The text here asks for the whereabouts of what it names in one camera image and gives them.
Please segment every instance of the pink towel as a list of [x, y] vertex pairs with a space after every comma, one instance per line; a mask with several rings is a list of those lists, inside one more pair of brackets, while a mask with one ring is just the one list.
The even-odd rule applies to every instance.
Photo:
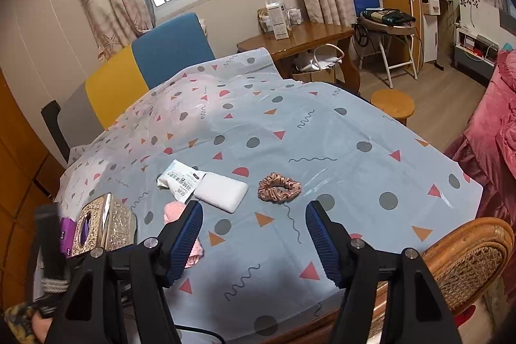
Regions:
[[[180, 201], [173, 201], [167, 204], [164, 207], [164, 222], [174, 222], [175, 220], [179, 219], [181, 216], [183, 210], [186, 208], [186, 206], [181, 203]], [[195, 240], [195, 243], [193, 244], [192, 252], [190, 253], [190, 256], [188, 257], [188, 260], [186, 262], [185, 268], [194, 266], [197, 264], [197, 262], [201, 259], [202, 254], [204, 253], [201, 243], [199, 242], [199, 238]]]

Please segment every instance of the pink cloth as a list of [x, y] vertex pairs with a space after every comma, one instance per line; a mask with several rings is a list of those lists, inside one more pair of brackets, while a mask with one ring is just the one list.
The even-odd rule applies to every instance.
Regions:
[[[164, 222], [165, 224], [174, 222], [181, 216], [183, 210], [186, 208], [184, 203], [181, 203], [180, 201], [173, 201], [167, 204], [164, 207]], [[199, 242], [199, 238], [195, 240], [195, 243], [193, 244], [192, 252], [190, 253], [190, 256], [188, 257], [188, 260], [186, 261], [185, 268], [194, 266], [197, 264], [197, 262], [201, 259], [202, 254], [204, 254], [204, 251], [202, 249], [201, 243]]]
[[[444, 154], [483, 186], [477, 217], [491, 216], [516, 227], [516, 51], [501, 52], [486, 94], [468, 127]], [[516, 298], [516, 256], [502, 276]]]

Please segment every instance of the purple tissue pack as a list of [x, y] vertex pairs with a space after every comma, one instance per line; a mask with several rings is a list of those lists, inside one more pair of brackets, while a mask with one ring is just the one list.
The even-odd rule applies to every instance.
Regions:
[[59, 248], [66, 256], [66, 258], [70, 258], [72, 255], [73, 237], [75, 235], [76, 228], [77, 222], [74, 222], [70, 218], [61, 218], [61, 236], [59, 238]]

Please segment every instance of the silver bolt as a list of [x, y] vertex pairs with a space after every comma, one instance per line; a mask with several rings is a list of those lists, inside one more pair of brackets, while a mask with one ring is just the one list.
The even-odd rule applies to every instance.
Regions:
[[351, 244], [352, 244], [352, 247], [356, 248], [357, 250], [365, 247], [365, 242], [360, 238], [353, 238], [351, 241]]
[[147, 238], [144, 240], [144, 245], [146, 248], [154, 248], [158, 245], [158, 240], [156, 238]]
[[416, 259], [419, 253], [414, 248], [407, 248], [405, 250], [405, 256], [410, 259]]
[[104, 250], [102, 248], [100, 248], [99, 246], [97, 248], [93, 248], [91, 251], [90, 251], [90, 255], [93, 257], [93, 258], [99, 258], [102, 253], [104, 252]]

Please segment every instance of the round stool seat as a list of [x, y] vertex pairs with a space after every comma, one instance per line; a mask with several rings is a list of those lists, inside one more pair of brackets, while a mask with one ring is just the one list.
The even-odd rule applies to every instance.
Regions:
[[391, 89], [373, 93], [371, 104], [404, 125], [407, 125], [407, 118], [414, 114], [416, 108], [410, 95]]

